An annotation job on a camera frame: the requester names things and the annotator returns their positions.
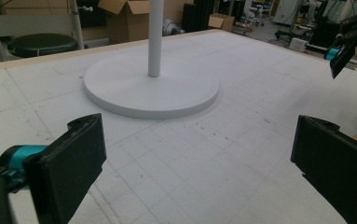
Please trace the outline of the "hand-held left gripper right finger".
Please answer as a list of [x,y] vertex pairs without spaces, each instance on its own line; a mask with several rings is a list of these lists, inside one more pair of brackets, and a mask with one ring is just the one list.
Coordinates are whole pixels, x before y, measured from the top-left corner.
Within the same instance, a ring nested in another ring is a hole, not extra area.
[[333,122],[298,117],[291,162],[348,224],[357,224],[357,141]]

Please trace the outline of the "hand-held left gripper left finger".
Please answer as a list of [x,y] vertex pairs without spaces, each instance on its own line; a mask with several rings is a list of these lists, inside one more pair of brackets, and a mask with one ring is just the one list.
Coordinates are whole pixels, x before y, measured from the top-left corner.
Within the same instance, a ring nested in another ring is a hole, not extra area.
[[103,120],[88,115],[68,123],[68,131],[23,168],[39,224],[67,224],[106,160]]

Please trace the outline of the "black equipment case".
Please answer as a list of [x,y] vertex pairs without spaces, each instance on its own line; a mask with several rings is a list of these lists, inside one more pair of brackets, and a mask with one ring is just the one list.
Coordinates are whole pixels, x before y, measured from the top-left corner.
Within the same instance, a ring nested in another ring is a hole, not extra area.
[[313,29],[309,43],[314,46],[329,48],[336,39],[340,25],[334,22],[319,23]]

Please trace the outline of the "small white box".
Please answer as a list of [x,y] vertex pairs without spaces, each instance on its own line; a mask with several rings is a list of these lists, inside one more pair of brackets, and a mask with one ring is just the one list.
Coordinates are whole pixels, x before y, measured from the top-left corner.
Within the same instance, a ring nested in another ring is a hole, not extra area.
[[289,44],[289,49],[304,52],[306,49],[307,41],[300,38],[292,38]]

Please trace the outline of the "white stand with round base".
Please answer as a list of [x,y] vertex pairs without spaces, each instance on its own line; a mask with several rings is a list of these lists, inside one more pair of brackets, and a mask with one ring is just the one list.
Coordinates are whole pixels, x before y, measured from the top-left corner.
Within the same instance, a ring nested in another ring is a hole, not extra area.
[[101,108],[137,119],[175,119],[216,100],[219,80],[187,60],[162,52],[164,0],[150,0],[147,53],[103,59],[84,75],[85,93]]

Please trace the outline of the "black stool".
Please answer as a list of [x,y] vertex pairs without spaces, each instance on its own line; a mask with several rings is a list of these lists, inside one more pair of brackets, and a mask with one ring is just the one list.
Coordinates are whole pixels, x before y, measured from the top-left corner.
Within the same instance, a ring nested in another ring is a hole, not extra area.
[[68,35],[34,34],[23,35],[7,44],[8,51],[21,58],[32,58],[77,50],[77,41]]

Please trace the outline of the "small open cardboard box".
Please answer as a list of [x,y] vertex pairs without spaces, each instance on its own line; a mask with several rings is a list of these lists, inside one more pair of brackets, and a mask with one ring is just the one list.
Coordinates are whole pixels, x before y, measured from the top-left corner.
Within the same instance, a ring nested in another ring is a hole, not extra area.
[[233,28],[234,17],[213,13],[209,17],[208,27],[230,32]]

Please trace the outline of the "open tall cardboard box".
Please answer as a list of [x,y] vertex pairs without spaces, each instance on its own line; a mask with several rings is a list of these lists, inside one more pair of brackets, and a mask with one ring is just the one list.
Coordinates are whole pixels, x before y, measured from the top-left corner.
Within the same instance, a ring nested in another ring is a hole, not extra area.
[[148,38],[150,0],[100,0],[98,7],[106,12],[112,44]]

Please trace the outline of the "black cabinet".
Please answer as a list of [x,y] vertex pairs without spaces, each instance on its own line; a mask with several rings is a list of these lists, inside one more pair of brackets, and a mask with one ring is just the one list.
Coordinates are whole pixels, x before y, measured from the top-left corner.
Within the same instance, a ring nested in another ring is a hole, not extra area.
[[192,4],[185,3],[182,28],[187,33],[207,30],[212,12],[213,0],[194,0]]

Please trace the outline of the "white metal frame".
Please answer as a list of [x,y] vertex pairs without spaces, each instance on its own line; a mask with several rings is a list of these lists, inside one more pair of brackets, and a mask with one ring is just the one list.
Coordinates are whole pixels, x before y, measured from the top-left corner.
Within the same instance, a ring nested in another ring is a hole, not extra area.
[[0,14],[0,60],[7,60],[7,44],[23,35],[61,34],[74,38],[78,49],[84,49],[79,9],[76,0],[65,0],[66,4],[57,9],[60,14]]

